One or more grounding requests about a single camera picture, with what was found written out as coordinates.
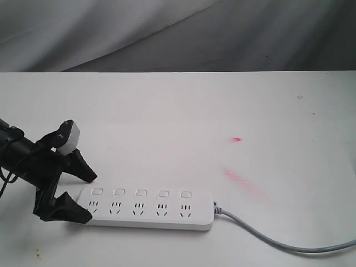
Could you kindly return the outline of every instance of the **white table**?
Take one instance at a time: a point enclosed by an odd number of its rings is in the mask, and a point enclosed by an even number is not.
[[[1,73],[1,118],[35,141],[66,119],[98,184],[201,188],[305,247],[356,238],[356,72]],[[231,138],[242,138],[232,142]],[[57,195],[85,183],[63,175]],[[354,266],[296,256],[217,218],[205,233],[42,222],[34,187],[0,199],[1,266]]]

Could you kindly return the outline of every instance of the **red stain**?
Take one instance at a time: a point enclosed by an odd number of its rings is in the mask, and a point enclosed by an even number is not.
[[[227,167],[222,167],[222,169],[224,171],[224,175],[227,178],[229,178],[230,181],[246,189],[249,193],[253,194],[254,196],[257,196],[258,198],[263,197],[264,200],[267,200],[265,194],[263,194],[252,182],[249,182],[248,180],[242,178],[237,173],[233,172],[233,170]]]
[[[233,137],[233,138],[231,138],[231,141],[232,142],[240,142],[240,141],[242,141],[242,138]]]

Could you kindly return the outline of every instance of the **electrical socket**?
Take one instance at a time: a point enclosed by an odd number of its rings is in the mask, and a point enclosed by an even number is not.
[[[95,185],[81,191],[77,203],[93,216],[88,224],[183,230],[212,227],[214,201],[209,192],[118,188],[122,187]]]

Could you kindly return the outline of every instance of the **power strip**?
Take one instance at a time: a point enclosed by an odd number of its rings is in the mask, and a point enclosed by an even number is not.
[[[201,190],[88,186],[77,203],[90,225],[206,231],[214,221],[212,196]]]

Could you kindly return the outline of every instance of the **robotic arm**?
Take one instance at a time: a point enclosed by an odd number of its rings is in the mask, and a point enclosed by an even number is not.
[[[76,149],[79,134],[74,121],[68,120],[57,131],[33,143],[21,129],[10,127],[0,119],[0,178],[4,181],[0,197],[8,184],[21,177],[37,188],[33,213],[41,220],[87,223],[92,215],[67,192],[54,197],[62,172],[86,182],[97,177]],[[1,168],[9,171],[6,177]]]

